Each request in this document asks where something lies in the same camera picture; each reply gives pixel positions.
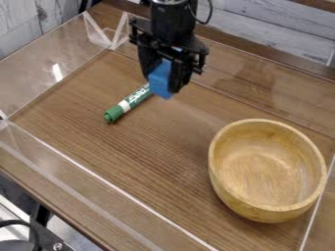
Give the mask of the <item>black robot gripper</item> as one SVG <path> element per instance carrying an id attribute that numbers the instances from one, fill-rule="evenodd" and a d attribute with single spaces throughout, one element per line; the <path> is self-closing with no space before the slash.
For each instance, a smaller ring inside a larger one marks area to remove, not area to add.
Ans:
<path id="1" fill-rule="evenodd" d="M 149 0 L 149 18 L 129 21 L 129 41 L 137 46 L 142 76 L 170 61 L 168 92 L 174 94 L 188 84 L 192 73 L 201 74 L 209 49 L 194 36 L 197 0 Z"/>

